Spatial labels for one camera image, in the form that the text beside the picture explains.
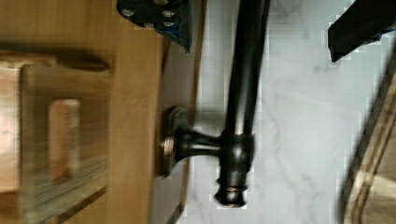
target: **black object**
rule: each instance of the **black object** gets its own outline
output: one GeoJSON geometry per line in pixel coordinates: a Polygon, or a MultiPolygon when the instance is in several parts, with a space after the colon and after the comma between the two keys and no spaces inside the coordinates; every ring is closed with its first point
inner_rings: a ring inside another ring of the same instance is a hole
{"type": "Polygon", "coordinates": [[[254,156],[252,126],[269,0],[242,0],[236,28],[233,72],[225,129],[220,137],[195,132],[187,111],[173,107],[165,114],[162,175],[170,175],[179,161],[192,156],[219,158],[219,191],[216,199],[231,207],[246,204],[243,192],[254,156]]]}
{"type": "Polygon", "coordinates": [[[380,40],[394,31],[395,0],[356,0],[329,28],[328,41],[332,61],[336,62],[359,46],[380,40]]]}
{"type": "Polygon", "coordinates": [[[190,0],[119,0],[117,10],[125,19],[141,27],[154,28],[190,52],[190,0]]]}

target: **wooden block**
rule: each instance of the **wooden block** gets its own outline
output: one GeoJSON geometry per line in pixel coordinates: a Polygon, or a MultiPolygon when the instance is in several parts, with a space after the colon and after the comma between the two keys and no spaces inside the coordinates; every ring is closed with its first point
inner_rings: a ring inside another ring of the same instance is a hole
{"type": "Polygon", "coordinates": [[[13,137],[0,135],[0,200],[14,206],[0,203],[0,223],[61,223],[106,191],[110,74],[7,55],[0,122],[13,137]]]}
{"type": "Polygon", "coordinates": [[[0,193],[19,187],[18,84],[26,64],[54,66],[57,60],[53,55],[0,50],[0,193]]]}

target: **wooden cabinet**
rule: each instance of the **wooden cabinet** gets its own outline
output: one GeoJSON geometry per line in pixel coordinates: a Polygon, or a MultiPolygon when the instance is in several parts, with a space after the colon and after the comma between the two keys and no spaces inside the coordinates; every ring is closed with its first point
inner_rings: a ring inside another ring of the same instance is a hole
{"type": "MultiPolygon", "coordinates": [[[[170,105],[193,109],[199,62],[194,49],[200,46],[195,43],[191,55],[184,54],[152,29],[125,20],[116,1],[15,0],[0,2],[0,8],[0,49],[50,53],[60,66],[78,69],[80,61],[95,61],[93,70],[100,61],[111,73],[106,192],[51,222],[171,223],[183,208],[188,170],[185,163],[167,179],[157,176],[158,124],[170,105]]],[[[200,3],[192,11],[197,37],[202,34],[200,3]]],[[[18,214],[2,213],[20,202],[12,201],[12,194],[1,195],[0,220],[11,223],[18,214]]]]}

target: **white marble floor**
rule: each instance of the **white marble floor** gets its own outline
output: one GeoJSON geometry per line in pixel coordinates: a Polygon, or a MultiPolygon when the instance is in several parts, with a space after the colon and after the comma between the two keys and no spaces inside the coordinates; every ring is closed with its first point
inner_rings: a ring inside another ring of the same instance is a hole
{"type": "MultiPolygon", "coordinates": [[[[274,0],[255,121],[247,206],[213,199],[218,162],[192,160],[180,224],[334,224],[336,200],[393,36],[331,63],[327,29],[350,0],[274,0]]],[[[196,128],[219,134],[233,58],[237,0],[208,0],[196,128]]]]}

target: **oil-rubbed bronze lever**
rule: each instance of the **oil-rubbed bronze lever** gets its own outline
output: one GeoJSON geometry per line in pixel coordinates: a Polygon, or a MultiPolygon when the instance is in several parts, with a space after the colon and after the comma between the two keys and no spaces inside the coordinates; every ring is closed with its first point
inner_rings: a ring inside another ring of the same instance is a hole
{"type": "Polygon", "coordinates": [[[246,204],[243,192],[254,155],[252,126],[259,87],[260,67],[270,0],[241,0],[236,28],[224,131],[219,137],[195,132],[187,111],[173,107],[167,111],[162,143],[162,175],[170,175],[179,161],[207,155],[219,158],[219,191],[216,199],[230,207],[246,204]]]}

